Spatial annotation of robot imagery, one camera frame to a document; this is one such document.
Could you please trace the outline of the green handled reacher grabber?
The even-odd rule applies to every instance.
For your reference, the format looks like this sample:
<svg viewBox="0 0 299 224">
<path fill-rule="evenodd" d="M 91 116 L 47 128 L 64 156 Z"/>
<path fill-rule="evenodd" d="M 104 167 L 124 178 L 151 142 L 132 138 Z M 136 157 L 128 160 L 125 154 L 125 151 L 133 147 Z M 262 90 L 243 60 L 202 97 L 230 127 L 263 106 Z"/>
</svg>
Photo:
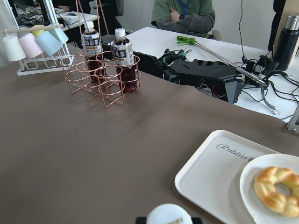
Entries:
<svg viewBox="0 0 299 224">
<path fill-rule="evenodd" d="M 204 45 L 198 43 L 194 38 L 188 38 L 188 37 L 178 35 L 177 36 L 177 44 L 181 44 L 181 43 L 197 45 L 200 48 L 202 48 L 204 51 L 208 52 L 209 54 L 213 55 L 220 61 L 224 62 L 225 64 L 236 67 L 236 70 L 238 72 L 249 77 L 251 80 L 253 80 L 255 83 L 257 83 L 259 85 L 259 88 L 261 89 L 262 100 L 267 105 L 267 107 L 270 108 L 275 115 L 280 114 L 280 111 L 275 106 L 273 106 L 271 103 L 269 103 L 265 97 L 264 91 L 268 88 L 268 81 L 267 81 L 266 77 L 257 76 L 257 75 L 254 75 L 253 73 L 246 71 L 245 69 L 241 68 L 240 66 L 235 65 L 230 60 L 222 57 L 221 55 L 217 54 L 216 52 L 214 52 L 214 51 L 210 50 L 209 48 L 205 47 Z"/>
</svg>

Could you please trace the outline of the white round plate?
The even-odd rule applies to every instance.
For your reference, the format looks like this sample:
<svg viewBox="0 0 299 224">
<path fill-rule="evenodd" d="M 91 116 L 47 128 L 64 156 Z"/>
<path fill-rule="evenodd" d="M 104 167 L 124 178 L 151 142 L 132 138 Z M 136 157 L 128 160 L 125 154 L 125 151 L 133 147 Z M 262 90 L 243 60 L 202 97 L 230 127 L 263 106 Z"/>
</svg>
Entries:
<svg viewBox="0 0 299 224">
<path fill-rule="evenodd" d="M 290 168 L 299 173 L 299 158 L 288 154 L 267 154 L 249 162 L 240 177 L 240 193 L 247 211 L 256 224 L 297 224 L 298 217 L 284 217 L 267 208 L 254 191 L 254 178 L 267 167 Z"/>
</svg>

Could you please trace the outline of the white cup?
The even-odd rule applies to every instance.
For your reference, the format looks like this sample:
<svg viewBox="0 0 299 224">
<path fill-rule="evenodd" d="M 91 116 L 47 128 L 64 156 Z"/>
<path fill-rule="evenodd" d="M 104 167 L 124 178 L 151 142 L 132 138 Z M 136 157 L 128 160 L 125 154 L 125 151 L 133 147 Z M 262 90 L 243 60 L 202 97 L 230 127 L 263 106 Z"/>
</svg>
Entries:
<svg viewBox="0 0 299 224">
<path fill-rule="evenodd" d="M 9 61 L 14 62 L 26 58 L 26 53 L 23 50 L 17 36 L 6 36 L 2 39 L 2 43 Z"/>
</svg>

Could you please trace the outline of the pink cup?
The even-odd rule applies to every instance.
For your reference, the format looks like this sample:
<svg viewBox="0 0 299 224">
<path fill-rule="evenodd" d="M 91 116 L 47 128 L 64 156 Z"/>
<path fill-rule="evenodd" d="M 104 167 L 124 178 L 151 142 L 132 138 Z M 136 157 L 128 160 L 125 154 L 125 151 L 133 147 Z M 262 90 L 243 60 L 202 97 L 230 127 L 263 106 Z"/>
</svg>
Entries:
<svg viewBox="0 0 299 224">
<path fill-rule="evenodd" d="M 20 37 L 19 42 L 29 59 L 34 58 L 44 52 L 32 33 L 28 33 Z"/>
</svg>

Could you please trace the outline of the white cup rack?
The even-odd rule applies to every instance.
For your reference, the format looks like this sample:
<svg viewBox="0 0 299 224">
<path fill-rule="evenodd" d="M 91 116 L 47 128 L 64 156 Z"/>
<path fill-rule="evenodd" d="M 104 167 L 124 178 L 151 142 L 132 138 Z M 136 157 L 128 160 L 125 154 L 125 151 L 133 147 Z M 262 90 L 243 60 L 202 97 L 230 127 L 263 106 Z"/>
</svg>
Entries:
<svg viewBox="0 0 299 224">
<path fill-rule="evenodd" d="M 48 26 L 44 26 L 45 31 L 59 27 L 62 29 L 62 25 L 58 23 L 53 23 Z M 18 39 L 32 30 L 37 30 L 38 28 L 17 28 L 17 29 L 6 29 L 4 31 L 5 37 L 9 35 L 15 35 Z M 74 56 L 69 53 L 67 42 L 63 44 L 63 47 L 57 51 L 53 56 L 49 57 L 44 51 L 42 54 L 29 59 L 26 58 L 16 61 L 19 63 L 20 67 L 17 70 L 17 75 L 30 75 L 43 72 L 59 71 L 64 70 L 72 65 Z"/>
</svg>

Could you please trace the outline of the lower tea bottle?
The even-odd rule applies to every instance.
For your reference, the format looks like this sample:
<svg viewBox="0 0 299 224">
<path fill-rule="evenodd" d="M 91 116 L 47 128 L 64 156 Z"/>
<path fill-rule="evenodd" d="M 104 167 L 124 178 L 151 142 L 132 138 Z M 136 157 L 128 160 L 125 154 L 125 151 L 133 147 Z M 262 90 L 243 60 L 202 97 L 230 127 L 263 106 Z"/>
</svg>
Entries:
<svg viewBox="0 0 299 224">
<path fill-rule="evenodd" d="M 85 53 L 85 60 L 87 68 L 90 70 L 90 78 L 93 82 L 97 82 L 98 78 L 94 75 L 94 70 L 102 66 L 98 61 L 103 60 L 102 47 L 100 42 L 100 34 L 94 29 L 93 21 L 87 21 L 84 24 L 85 31 L 82 34 L 83 50 Z"/>
</svg>

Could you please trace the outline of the blue cup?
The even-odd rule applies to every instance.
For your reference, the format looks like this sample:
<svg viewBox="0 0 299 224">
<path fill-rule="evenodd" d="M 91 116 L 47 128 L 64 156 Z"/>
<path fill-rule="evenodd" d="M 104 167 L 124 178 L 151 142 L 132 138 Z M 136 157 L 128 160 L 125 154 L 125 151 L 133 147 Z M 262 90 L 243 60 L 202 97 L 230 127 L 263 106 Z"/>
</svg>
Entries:
<svg viewBox="0 0 299 224">
<path fill-rule="evenodd" d="M 44 31 L 41 35 L 39 35 L 37 37 L 37 42 L 49 57 L 53 56 L 63 47 L 62 43 L 48 31 Z"/>
</svg>

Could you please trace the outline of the mint green cup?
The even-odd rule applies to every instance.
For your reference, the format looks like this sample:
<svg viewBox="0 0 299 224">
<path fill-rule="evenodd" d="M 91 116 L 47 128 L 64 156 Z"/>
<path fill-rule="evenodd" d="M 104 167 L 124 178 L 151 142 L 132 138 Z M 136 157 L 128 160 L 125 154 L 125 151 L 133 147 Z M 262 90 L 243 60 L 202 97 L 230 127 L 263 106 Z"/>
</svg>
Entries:
<svg viewBox="0 0 299 224">
<path fill-rule="evenodd" d="M 63 30 L 59 27 L 55 27 L 52 29 L 48 29 L 48 32 L 52 34 L 58 41 L 60 41 L 62 44 L 65 44 L 69 38 L 67 35 L 63 32 Z"/>
</svg>

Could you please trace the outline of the black thermos flask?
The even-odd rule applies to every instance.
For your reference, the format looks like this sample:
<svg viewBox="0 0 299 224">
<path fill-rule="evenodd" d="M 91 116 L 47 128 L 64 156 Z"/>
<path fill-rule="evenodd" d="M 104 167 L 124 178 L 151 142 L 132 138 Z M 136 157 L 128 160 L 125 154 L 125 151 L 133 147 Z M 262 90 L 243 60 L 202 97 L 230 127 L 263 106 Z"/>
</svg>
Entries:
<svg viewBox="0 0 299 224">
<path fill-rule="evenodd" d="M 299 37 L 299 14 L 288 16 L 285 27 L 282 29 L 274 54 L 274 61 L 278 62 L 278 70 L 287 70 Z"/>
</svg>

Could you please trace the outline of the yellow cup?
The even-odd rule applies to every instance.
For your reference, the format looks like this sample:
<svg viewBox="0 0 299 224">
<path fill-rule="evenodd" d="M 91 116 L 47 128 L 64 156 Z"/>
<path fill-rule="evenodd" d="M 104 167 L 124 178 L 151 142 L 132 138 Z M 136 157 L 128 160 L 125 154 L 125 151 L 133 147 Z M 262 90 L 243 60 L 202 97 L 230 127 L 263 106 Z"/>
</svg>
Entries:
<svg viewBox="0 0 299 224">
<path fill-rule="evenodd" d="M 34 25 L 33 28 L 38 28 L 37 30 L 31 31 L 35 38 L 39 37 L 41 34 L 45 32 L 44 25 L 42 24 Z"/>
</svg>

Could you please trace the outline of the upper tea bottle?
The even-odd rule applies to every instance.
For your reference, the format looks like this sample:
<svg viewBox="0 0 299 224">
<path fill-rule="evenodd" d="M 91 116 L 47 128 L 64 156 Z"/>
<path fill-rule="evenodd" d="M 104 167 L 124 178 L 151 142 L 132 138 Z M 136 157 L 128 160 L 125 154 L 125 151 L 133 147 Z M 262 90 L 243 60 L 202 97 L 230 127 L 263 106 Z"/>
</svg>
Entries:
<svg viewBox="0 0 299 224">
<path fill-rule="evenodd" d="M 113 42 L 114 63 L 121 80 L 120 88 L 123 92 L 132 92 L 137 88 L 136 65 L 131 41 L 126 37 L 125 29 L 115 30 L 115 41 Z"/>
</svg>

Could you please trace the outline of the seated person green shirt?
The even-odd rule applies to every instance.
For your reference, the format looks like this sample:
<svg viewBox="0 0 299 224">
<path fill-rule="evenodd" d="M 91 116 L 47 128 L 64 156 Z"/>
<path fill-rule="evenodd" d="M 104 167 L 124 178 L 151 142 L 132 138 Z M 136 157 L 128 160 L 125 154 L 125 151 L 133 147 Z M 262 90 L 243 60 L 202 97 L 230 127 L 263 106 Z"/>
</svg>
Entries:
<svg viewBox="0 0 299 224">
<path fill-rule="evenodd" d="M 209 38 L 215 23 L 211 0 L 156 0 L 151 25 L 157 29 Z"/>
</svg>

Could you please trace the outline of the white serving tray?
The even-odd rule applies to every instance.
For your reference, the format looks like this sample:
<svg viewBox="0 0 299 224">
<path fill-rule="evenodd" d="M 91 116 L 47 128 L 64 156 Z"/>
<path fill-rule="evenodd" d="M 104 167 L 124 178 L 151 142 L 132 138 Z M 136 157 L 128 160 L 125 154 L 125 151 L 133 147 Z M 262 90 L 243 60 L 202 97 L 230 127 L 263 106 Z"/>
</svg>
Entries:
<svg viewBox="0 0 299 224">
<path fill-rule="evenodd" d="M 177 173 L 175 187 L 226 224 L 252 224 L 240 194 L 240 175 L 251 160 L 273 153 L 229 131 L 213 131 Z"/>
</svg>

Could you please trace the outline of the tea bottle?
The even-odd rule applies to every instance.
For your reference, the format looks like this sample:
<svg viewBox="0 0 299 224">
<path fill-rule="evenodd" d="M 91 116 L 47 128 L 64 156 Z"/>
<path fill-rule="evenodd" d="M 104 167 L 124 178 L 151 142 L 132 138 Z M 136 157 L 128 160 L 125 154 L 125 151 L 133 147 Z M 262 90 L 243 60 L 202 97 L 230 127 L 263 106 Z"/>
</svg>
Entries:
<svg viewBox="0 0 299 224">
<path fill-rule="evenodd" d="M 84 24 L 85 31 L 82 34 L 83 50 L 85 53 L 85 60 L 87 68 L 90 70 L 90 78 L 93 82 L 97 82 L 98 78 L 94 75 L 94 70 L 102 66 L 98 61 L 103 60 L 102 47 L 100 42 L 100 34 L 94 29 L 93 21 L 87 21 Z"/>
<path fill-rule="evenodd" d="M 126 37 L 125 29 L 115 30 L 115 41 L 113 42 L 114 63 L 121 80 L 120 88 L 123 92 L 132 92 L 137 88 L 136 65 L 131 41 Z"/>
</svg>

